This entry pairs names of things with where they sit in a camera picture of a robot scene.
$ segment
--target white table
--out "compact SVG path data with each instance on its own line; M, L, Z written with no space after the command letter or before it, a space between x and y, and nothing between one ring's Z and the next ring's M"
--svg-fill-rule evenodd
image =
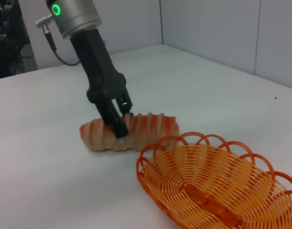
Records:
M164 45L112 59L134 113L245 142L292 176L292 89ZM138 153L84 146L79 127L100 117L87 89L81 66L0 80L0 229L175 228L136 180Z

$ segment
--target woven plastic basket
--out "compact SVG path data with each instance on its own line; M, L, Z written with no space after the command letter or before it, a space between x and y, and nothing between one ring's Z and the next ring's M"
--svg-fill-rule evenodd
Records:
M199 139L191 144L188 136ZM211 146L212 138L222 144ZM171 140L174 146L165 148ZM234 154L232 145L247 153ZM144 153L151 149L149 160ZM267 172L257 168L257 158ZM181 229L292 229L292 190L278 181L283 177L292 184L292 178L274 171L243 143L195 132L165 137L142 150L136 173L146 193Z

